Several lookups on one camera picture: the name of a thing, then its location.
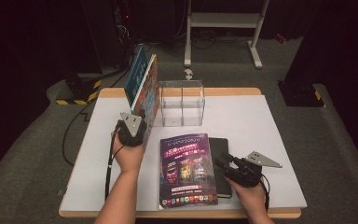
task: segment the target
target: black book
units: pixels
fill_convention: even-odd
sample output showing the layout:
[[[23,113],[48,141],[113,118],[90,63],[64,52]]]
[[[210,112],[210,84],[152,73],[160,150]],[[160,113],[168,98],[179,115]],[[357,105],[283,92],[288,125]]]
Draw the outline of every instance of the black book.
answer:
[[[223,157],[224,153],[228,154],[228,140],[226,138],[210,137],[209,145],[211,148],[214,181],[216,182],[217,197],[231,198],[232,195],[231,185],[225,179],[225,171],[215,163],[215,159],[218,158],[224,160],[226,165],[229,165],[229,161],[225,160]]]

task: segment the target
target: clear plastic box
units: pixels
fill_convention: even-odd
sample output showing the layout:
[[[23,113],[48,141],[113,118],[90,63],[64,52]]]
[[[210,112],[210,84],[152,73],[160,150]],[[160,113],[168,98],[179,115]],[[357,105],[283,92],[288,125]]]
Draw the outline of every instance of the clear plastic box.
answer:
[[[201,126],[205,106],[201,80],[160,81],[160,107],[154,126]]]

